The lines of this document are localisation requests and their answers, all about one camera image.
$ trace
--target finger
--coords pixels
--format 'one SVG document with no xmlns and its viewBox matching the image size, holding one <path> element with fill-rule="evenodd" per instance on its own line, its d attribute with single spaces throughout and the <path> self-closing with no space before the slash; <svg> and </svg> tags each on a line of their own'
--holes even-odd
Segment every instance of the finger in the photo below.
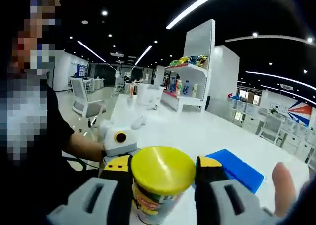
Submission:
<svg viewBox="0 0 316 225">
<path fill-rule="evenodd" d="M 272 171 L 275 186 L 275 215 L 285 217 L 292 204 L 296 201 L 296 192 L 290 171 L 282 162 L 276 164 Z"/>
</svg>

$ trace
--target black circle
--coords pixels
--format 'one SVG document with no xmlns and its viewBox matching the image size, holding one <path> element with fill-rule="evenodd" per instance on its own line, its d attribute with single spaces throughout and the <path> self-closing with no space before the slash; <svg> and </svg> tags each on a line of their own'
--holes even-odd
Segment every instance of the black circle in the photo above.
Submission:
<svg viewBox="0 0 316 225">
<path fill-rule="evenodd" d="M 124 133 L 119 133 L 119 134 L 117 135 L 117 137 L 116 137 L 116 141 L 117 141 L 118 143 L 123 143 L 123 142 L 125 142 L 125 141 L 126 141 L 126 134 L 124 134 Z"/>
</svg>

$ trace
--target black ceiling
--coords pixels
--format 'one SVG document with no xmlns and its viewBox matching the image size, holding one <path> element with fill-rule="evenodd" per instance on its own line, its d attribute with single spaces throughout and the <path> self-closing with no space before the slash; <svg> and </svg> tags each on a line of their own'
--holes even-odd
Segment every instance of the black ceiling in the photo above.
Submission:
<svg viewBox="0 0 316 225">
<path fill-rule="evenodd" d="M 210 0 L 171 30 L 166 26 L 196 0 L 61 0 L 61 39 L 66 52 L 94 62 L 96 56 L 80 46 L 82 41 L 109 63 L 118 59 L 110 52 L 139 57 L 153 48 L 138 64 L 167 66 L 182 57 L 186 32 L 209 20 L 216 21 L 215 45 L 225 45 L 240 57 L 239 80 L 279 88 L 284 83 L 299 88 L 299 95 L 313 100 L 314 90 L 289 81 L 247 74 L 257 71 L 292 78 L 316 87 L 316 47 L 280 39 L 225 40 L 260 35 L 287 35 L 306 39 L 316 36 L 316 0 Z M 101 11 L 108 16 L 101 16 Z"/>
</svg>

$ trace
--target yellow lid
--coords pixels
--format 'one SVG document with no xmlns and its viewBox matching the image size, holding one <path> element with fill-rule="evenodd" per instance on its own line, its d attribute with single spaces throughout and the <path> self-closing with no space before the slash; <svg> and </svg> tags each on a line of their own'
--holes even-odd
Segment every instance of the yellow lid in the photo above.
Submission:
<svg viewBox="0 0 316 225">
<path fill-rule="evenodd" d="M 184 152 L 164 146 L 146 147 L 131 162 L 137 183 L 158 195 L 177 195 L 192 184 L 196 168 Z"/>
</svg>

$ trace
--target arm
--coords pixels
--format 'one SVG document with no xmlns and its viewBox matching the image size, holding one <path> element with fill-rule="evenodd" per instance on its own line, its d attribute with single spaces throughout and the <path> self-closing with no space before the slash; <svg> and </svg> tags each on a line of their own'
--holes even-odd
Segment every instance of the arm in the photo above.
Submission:
<svg viewBox="0 0 316 225">
<path fill-rule="evenodd" d="M 81 134 L 74 132 L 63 151 L 90 161 L 102 162 L 103 145 L 87 140 Z"/>
</svg>

